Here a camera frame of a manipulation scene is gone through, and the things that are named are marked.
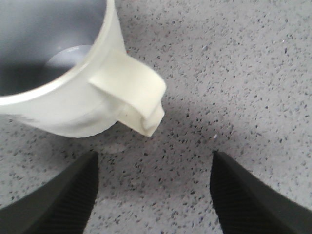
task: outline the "mug handle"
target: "mug handle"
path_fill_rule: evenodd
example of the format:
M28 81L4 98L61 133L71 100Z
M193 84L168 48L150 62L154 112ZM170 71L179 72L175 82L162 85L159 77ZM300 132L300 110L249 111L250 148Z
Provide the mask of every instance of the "mug handle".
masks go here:
M104 65L89 82L121 100L125 107L117 120L150 137L159 126L166 84L151 68L129 55L111 50Z

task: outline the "gray surface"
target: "gray surface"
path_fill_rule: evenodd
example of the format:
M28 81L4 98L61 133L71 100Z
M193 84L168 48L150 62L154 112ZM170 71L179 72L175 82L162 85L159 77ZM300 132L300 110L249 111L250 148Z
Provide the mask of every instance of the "gray surface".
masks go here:
M118 1L129 54L168 84L161 126L67 139L1 118L0 206L94 149L86 233L220 234L208 190L219 149L312 210L312 4L240 2Z

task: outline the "speckled countertop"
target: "speckled countertop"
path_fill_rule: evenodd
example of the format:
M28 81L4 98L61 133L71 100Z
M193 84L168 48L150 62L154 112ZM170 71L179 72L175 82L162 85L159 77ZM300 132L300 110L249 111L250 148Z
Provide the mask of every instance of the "speckled countertop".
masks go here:
M221 234L212 150L312 209L311 1L120 0L130 55L165 79L152 138L121 124L70 139L0 117L0 207L91 149L91 234Z

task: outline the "white mug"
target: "white mug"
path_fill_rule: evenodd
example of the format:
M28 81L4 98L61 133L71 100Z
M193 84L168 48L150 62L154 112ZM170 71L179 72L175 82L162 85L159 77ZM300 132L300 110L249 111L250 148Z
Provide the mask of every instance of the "white mug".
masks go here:
M66 137L151 136L166 85L127 55L113 0L2 0L0 114Z

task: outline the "textured black surface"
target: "textured black surface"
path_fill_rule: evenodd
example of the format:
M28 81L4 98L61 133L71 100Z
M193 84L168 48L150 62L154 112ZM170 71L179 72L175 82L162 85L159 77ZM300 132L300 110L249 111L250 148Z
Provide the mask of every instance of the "textured black surface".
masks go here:
M97 193L98 156L88 153L46 185L0 210L0 234L82 234Z
M225 153L214 152L210 180L225 234L311 234L312 213L263 184Z
M98 158L86 165L34 234L81 234L98 193Z

